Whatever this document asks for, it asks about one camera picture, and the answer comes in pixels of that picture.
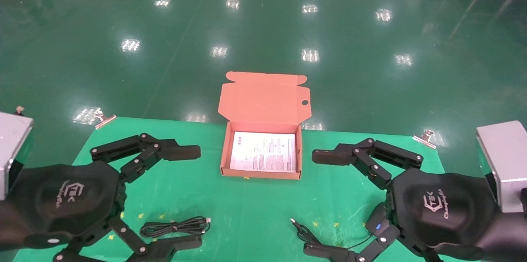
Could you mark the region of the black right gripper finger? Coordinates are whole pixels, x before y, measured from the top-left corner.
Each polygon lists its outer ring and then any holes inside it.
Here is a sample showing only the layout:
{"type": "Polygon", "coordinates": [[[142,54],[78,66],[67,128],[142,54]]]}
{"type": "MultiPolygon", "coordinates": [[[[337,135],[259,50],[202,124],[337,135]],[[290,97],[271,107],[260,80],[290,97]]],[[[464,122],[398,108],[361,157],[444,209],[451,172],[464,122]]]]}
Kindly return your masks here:
{"type": "Polygon", "coordinates": [[[395,240],[399,240],[408,250],[421,256],[426,262],[442,261],[437,252],[427,245],[426,238],[408,230],[401,232],[398,226],[388,226],[359,253],[347,248],[316,243],[305,243],[304,253],[308,256],[325,258],[330,262],[373,262],[395,240]]]}
{"type": "Polygon", "coordinates": [[[354,166],[379,189],[388,189],[392,175],[377,160],[408,170],[420,169],[423,157],[374,138],[366,138],[356,144],[339,143],[333,150],[315,149],[314,163],[331,166],[354,166]]]}

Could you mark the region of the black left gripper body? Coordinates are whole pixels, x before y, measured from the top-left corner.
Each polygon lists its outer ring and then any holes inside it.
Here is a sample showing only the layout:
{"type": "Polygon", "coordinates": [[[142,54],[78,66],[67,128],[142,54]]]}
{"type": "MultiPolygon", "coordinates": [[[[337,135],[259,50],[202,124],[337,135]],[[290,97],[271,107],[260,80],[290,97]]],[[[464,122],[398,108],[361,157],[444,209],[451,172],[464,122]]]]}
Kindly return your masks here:
{"type": "Polygon", "coordinates": [[[125,199],[119,172],[104,162],[25,168],[14,184],[14,247],[90,246],[110,232],[125,199]]]}

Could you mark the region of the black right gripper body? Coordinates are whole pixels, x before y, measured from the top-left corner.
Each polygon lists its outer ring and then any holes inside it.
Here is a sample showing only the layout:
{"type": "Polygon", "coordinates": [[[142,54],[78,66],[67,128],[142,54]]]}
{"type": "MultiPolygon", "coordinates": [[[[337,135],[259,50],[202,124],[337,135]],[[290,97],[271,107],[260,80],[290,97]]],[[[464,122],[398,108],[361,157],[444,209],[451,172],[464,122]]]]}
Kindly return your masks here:
{"type": "Polygon", "coordinates": [[[412,168],[396,176],[387,194],[387,215],[398,240],[413,254],[438,260],[482,260],[479,240],[499,213],[483,178],[433,174],[412,168]]]}

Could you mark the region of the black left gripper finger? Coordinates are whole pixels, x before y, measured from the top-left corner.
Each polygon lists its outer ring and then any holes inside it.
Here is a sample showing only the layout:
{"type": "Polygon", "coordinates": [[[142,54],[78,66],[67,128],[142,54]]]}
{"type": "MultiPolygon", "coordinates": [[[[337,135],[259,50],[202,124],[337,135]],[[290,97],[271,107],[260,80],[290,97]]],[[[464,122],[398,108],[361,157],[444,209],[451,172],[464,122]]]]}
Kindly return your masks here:
{"type": "Polygon", "coordinates": [[[81,222],[60,218],[54,221],[54,230],[69,234],[68,245],[55,255],[55,262],[96,262],[97,259],[82,256],[80,251],[87,245],[85,235],[98,235],[98,231],[117,233],[133,254],[128,262],[170,262],[178,251],[199,248],[201,237],[166,238],[146,244],[120,217],[103,218],[98,222],[81,222]]]}
{"type": "Polygon", "coordinates": [[[147,133],[130,136],[91,149],[94,162],[111,163],[134,156],[120,169],[120,182],[133,183],[161,160],[185,161],[201,157],[198,145],[179,145],[175,139],[157,139],[147,133]]]}

